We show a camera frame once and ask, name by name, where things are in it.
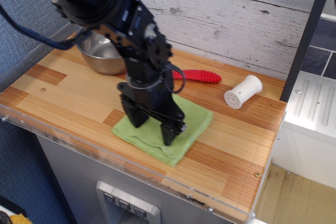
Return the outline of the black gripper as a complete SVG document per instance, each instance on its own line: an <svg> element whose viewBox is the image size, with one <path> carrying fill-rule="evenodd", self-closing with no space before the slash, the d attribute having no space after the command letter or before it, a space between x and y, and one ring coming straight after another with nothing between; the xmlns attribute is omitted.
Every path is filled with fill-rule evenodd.
<svg viewBox="0 0 336 224"><path fill-rule="evenodd" d="M117 88L121 92L123 109L135 128L143 125L149 117L162 123L165 146L170 146L175 137L187 129L184 113L172 97L174 84L171 74L164 74L147 86L127 77L126 82L120 82Z"/></svg>

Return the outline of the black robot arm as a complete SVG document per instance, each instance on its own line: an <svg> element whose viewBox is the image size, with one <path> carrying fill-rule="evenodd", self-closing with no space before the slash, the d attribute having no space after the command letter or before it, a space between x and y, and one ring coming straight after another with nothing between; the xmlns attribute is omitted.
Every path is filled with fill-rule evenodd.
<svg viewBox="0 0 336 224"><path fill-rule="evenodd" d="M127 69L118 84L125 113L140 127L148 118L161 122L166 146L186 129L184 113L174 102L171 45L140 0L54 0L57 11L72 23L109 39Z"/></svg>

